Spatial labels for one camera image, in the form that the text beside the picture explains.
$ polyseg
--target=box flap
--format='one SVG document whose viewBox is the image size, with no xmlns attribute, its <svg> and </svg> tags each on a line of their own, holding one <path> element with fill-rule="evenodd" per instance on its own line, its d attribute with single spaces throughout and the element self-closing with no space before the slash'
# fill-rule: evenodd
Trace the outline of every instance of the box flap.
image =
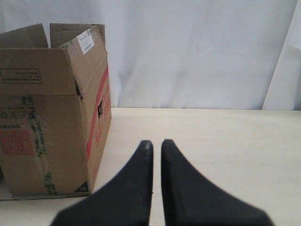
<svg viewBox="0 0 301 226">
<path fill-rule="evenodd" d="M 76 95 L 70 57 L 63 49 L 0 49 L 0 96 Z"/>
<path fill-rule="evenodd" d="M 42 24 L 0 34 L 0 48 L 48 48 Z"/>
<path fill-rule="evenodd" d="M 105 28 L 103 24 L 96 24 L 105 42 Z M 50 24 L 51 48 L 57 48 L 76 38 L 94 24 Z"/>
<path fill-rule="evenodd" d="M 98 26 L 94 25 L 60 48 L 65 49 L 70 56 L 73 76 L 83 97 L 97 69 L 107 57 Z"/>
</svg>

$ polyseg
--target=cardboard box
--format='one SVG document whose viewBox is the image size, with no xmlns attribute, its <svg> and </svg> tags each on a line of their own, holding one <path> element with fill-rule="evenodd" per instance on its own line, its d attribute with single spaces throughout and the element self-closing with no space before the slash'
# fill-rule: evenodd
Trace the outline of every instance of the cardboard box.
<svg viewBox="0 0 301 226">
<path fill-rule="evenodd" d="M 104 26 L 0 34 L 0 166 L 12 194 L 92 192 L 111 123 Z"/>
</svg>

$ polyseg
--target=white fabric backdrop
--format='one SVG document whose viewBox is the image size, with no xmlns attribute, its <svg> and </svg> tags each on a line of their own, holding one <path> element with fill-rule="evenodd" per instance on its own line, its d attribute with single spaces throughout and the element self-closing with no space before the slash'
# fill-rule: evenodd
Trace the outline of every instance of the white fabric backdrop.
<svg viewBox="0 0 301 226">
<path fill-rule="evenodd" d="M 0 0 L 0 32 L 106 24 L 113 106 L 262 109 L 296 2 Z"/>
</svg>

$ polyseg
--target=white table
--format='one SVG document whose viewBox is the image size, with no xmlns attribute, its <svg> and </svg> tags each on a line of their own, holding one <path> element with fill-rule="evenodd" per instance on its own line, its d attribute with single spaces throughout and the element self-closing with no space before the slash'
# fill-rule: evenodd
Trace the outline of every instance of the white table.
<svg viewBox="0 0 301 226">
<path fill-rule="evenodd" d="M 96 190 L 139 142 L 154 144 L 151 226 L 164 226 L 160 147 L 173 139 L 188 160 L 227 192 L 268 212 L 277 226 L 301 226 L 301 112 L 114 108 Z M 82 198 L 2 201 L 0 225 L 47 226 Z"/>
</svg>

